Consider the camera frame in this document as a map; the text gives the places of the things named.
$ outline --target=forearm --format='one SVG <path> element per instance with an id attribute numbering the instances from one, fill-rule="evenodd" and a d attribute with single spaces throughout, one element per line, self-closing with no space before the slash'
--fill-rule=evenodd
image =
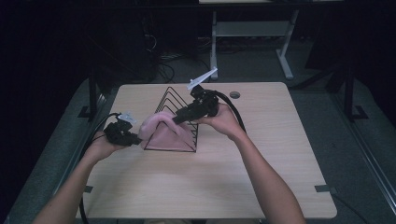
<path id="1" fill-rule="evenodd" d="M 92 161 L 81 160 L 59 191 L 35 218 L 34 223 L 74 223 L 82 193 L 94 165 Z"/>
<path id="2" fill-rule="evenodd" d="M 270 223 L 305 223 L 294 194 L 245 133 L 232 138 L 247 169 L 259 204 Z"/>

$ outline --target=pink cloth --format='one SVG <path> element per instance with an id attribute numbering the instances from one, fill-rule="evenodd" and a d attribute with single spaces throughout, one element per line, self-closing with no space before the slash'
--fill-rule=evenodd
<path id="1" fill-rule="evenodd" d="M 140 126 L 140 146 L 146 149 L 195 151 L 193 136 L 186 123 L 175 124 L 171 112 L 161 111 L 148 117 Z"/>

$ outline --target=floor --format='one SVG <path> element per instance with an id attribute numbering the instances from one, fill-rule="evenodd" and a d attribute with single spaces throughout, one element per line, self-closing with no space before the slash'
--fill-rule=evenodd
<path id="1" fill-rule="evenodd" d="M 230 48 L 219 50 L 219 79 L 216 81 L 284 82 L 291 87 L 319 72 L 304 68 L 312 43 L 309 40 L 297 40 L 290 44 L 287 53 L 295 78 L 285 79 L 275 53 L 281 43 L 282 39 L 264 39 L 260 43 L 247 39 L 239 40 L 236 45 L 229 43 Z M 190 79 L 205 73 L 209 54 L 205 44 L 200 49 L 202 53 L 198 59 L 167 52 L 163 55 L 163 63 L 166 65 L 159 65 L 161 72 L 152 83 L 188 83 Z M 338 93 L 326 92 L 328 80 L 329 77 L 325 77 L 302 90 L 290 90 L 323 176 L 327 184 L 336 190 L 334 202 L 337 216 L 333 219 L 308 219 L 307 223 L 396 223 L 395 211 L 392 211 L 384 190 L 378 185 L 370 162 L 364 157 L 369 148 L 389 183 L 396 186 L 396 165 L 392 162 L 396 158 L 395 127 L 389 123 L 376 106 L 371 93 L 358 80 L 355 81 L 354 105 L 360 105 L 369 118 L 353 123 L 347 120 L 342 112 L 343 90 Z M 117 88 L 114 88 L 106 95 L 99 117 L 108 113 L 116 94 Z M 87 119 L 78 118 L 79 110 L 89 102 L 88 95 L 88 84 L 85 81 L 66 108 L 15 203 L 9 215 L 9 223 L 30 223 L 51 193 L 59 188 L 68 172 L 67 167 L 73 163 L 76 148 L 84 143 L 84 138 L 92 129 L 92 124 Z M 142 222 L 143 220 L 130 219 L 90 220 L 90 223 L 104 224 Z"/>

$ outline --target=hand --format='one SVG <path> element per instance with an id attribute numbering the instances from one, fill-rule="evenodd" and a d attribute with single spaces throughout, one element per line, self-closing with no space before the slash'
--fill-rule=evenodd
<path id="1" fill-rule="evenodd" d="M 109 143 L 104 132 L 97 132 L 83 158 L 97 163 L 123 148 L 126 147 Z"/>
<path id="2" fill-rule="evenodd" d="M 234 139 L 241 133 L 245 133 L 228 105 L 219 104 L 219 112 L 215 117 L 203 117 L 196 120 L 197 123 L 204 123 L 212 126 L 219 133 Z"/>

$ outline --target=pink towel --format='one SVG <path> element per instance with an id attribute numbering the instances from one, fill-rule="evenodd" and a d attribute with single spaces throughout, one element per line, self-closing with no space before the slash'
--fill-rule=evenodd
<path id="1" fill-rule="evenodd" d="M 148 117 L 140 126 L 140 146 L 146 149 L 195 151 L 191 129 L 187 123 L 175 124 L 171 112 L 161 111 Z"/>

